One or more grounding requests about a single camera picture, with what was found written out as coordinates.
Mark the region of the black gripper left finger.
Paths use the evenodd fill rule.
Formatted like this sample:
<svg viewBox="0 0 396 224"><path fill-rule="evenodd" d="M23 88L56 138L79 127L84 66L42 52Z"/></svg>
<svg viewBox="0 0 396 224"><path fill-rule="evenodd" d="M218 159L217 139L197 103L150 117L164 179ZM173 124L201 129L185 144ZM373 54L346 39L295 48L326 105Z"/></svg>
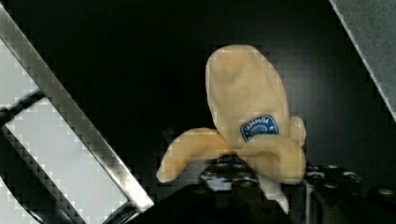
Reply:
<svg viewBox="0 0 396 224"><path fill-rule="evenodd" d="M293 224L275 180L235 156L207 166L185 186L126 224Z"/></svg>

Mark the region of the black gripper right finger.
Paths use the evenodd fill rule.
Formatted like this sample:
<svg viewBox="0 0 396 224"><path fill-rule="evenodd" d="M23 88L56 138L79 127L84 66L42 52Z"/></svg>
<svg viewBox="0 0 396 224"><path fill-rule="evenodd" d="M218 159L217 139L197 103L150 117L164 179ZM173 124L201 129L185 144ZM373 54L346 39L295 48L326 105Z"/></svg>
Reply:
<svg viewBox="0 0 396 224"><path fill-rule="evenodd" d="M304 176L302 224L396 224L395 188L362 193L362 178L336 165L308 163Z"/></svg>

